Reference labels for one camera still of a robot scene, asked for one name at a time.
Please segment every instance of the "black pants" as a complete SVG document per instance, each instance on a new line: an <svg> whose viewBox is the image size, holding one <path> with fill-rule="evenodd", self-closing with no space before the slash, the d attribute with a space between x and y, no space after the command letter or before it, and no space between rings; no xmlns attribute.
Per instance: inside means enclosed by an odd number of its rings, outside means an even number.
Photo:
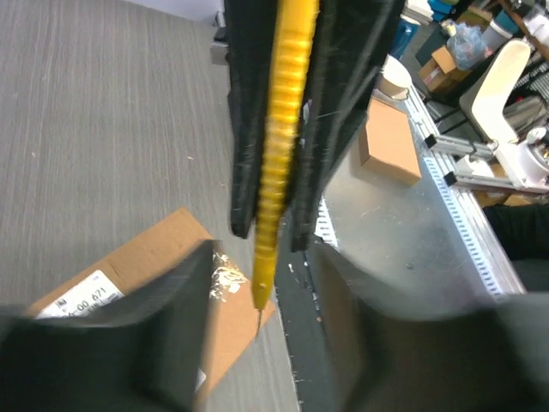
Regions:
<svg viewBox="0 0 549 412"><path fill-rule="evenodd" d="M484 211L524 287L548 292L549 205L498 205Z"/></svg>

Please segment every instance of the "plastic bag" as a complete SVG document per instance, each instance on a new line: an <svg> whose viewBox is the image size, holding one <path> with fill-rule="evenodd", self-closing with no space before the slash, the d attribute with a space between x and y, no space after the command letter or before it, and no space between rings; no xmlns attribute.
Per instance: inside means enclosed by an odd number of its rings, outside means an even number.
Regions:
<svg viewBox="0 0 549 412"><path fill-rule="evenodd" d="M486 43L482 39L480 27L469 27L464 23L457 25L455 35L449 38L446 46L459 70L471 69L484 60L486 53Z"/></svg>

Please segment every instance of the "yellow screwdriver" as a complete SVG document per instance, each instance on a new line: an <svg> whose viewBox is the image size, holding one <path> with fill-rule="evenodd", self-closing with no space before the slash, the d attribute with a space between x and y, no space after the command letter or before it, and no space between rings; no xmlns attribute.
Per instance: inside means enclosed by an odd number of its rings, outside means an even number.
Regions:
<svg viewBox="0 0 549 412"><path fill-rule="evenodd" d="M259 198L256 213L256 245L252 293L259 311L267 305L275 282L278 229L284 213L293 150L297 143L299 108L312 39L318 15L318 0L280 0L274 31L268 81Z"/></svg>

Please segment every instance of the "white wall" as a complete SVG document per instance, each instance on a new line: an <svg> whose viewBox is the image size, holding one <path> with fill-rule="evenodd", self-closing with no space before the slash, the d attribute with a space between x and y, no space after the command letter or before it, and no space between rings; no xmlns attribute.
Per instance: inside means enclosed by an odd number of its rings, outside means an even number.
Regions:
<svg viewBox="0 0 549 412"><path fill-rule="evenodd" d="M171 15L213 24L215 13L223 10L223 0L126 0Z"/></svg>

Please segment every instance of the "gray metal surface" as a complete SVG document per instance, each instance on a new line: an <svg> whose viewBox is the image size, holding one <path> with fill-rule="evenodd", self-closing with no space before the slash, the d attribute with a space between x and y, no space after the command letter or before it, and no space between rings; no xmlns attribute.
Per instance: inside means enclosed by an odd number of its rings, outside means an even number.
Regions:
<svg viewBox="0 0 549 412"><path fill-rule="evenodd" d="M432 154L423 143L437 130L415 90L408 104L414 106L403 109L410 112L419 158L448 160L446 154ZM410 294L455 308L490 299L426 164L419 164L422 180L407 186L366 171L354 144L325 191L340 251ZM521 292L522 285L474 197L468 191L454 194L471 225L471 235L486 252L486 265L500 276L498 290Z"/></svg>
<svg viewBox="0 0 549 412"><path fill-rule="evenodd" d="M118 0L0 1L0 301L36 300L182 206L250 273L214 30ZM278 316L206 410L297 410Z"/></svg>

